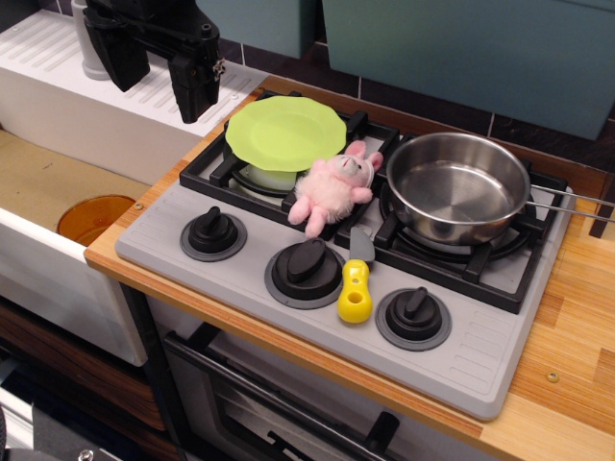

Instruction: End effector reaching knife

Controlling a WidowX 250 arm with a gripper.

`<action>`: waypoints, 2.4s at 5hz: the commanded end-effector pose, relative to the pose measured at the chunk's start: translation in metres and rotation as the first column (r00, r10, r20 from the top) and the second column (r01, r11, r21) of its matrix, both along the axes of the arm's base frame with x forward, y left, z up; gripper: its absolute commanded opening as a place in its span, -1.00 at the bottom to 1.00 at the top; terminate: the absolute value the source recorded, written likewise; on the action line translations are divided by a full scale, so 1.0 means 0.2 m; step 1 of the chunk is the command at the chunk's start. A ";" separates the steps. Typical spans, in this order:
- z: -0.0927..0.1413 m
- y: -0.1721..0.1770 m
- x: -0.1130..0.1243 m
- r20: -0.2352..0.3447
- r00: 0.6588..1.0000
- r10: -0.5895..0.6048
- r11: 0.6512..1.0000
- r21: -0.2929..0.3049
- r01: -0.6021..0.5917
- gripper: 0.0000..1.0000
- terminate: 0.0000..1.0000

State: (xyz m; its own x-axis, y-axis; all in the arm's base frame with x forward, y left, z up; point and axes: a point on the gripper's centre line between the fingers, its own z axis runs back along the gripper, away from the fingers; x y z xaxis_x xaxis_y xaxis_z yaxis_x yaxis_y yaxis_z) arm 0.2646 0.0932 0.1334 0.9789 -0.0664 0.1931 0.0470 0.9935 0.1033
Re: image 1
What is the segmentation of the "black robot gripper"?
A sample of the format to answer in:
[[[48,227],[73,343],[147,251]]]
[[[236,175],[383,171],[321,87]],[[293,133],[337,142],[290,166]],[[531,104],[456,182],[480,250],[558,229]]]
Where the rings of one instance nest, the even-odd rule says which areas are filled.
[[[147,52],[168,59],[182,120],[218,102],[222,56],[217,26],[194,1],[88,1],[86,30],[112,82],[126,92],[149,72]]]

